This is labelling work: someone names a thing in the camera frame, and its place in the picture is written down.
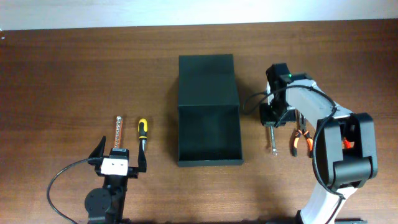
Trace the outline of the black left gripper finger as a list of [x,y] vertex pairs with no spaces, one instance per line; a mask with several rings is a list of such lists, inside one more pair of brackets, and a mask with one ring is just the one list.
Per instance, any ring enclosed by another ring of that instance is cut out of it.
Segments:
[[143,148],[139,149],[139,155],[138,155],[138,172],[146,172],[147,170],[147,160],[145,156],[145,152]]
[[99,144],[94,148],[91,154],[88,156],[89,159],[102,159],[104,154],[104,149],[106,145],[106,136],[103,136]]

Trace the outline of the silver wrench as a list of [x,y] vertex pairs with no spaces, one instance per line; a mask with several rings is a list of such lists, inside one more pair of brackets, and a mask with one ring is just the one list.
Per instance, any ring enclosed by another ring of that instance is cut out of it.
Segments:
[[270,135],[271,135],[271,146],[272,146],[272,154],[274,156],[278,155],[278,150],[276,148],[276,143],[275,143],[275,135],[274,135],[274,127],[270,127]]

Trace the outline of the red side cutters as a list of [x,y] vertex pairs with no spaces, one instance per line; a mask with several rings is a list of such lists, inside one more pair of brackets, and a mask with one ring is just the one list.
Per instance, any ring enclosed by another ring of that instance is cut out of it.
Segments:
[[346,138],[344,138],[344,140],[343,140],[343,146],[344,146],[344,149],[352,149],[353,148],[351,145],[351,142],[348,141]]

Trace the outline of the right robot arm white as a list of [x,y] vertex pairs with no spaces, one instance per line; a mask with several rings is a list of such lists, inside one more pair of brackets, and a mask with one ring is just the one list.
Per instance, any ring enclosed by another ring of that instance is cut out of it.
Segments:
[[277,128],[297,111],[315,128],[311,155],[317,182],[294,223],[335,223],[347,199],[377,175],[374,121],[336,103],[306,73],[290,73],[286,63],[271,65],[266,76],[262,125]]

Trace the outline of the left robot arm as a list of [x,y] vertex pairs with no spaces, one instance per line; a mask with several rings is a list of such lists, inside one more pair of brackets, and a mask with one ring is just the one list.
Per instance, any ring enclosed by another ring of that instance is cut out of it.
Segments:
[[146,142],[145,136],[139,138],[137,167],[129,166],[128,149],[112,148],[105,156],[105,136],[89,155],[89,165],[104,178],[103,186],[91,190],[85,198],[89,223],[131,223],[131,219],[123,217],[127,184],[129,179],[137,179],[147,171]]

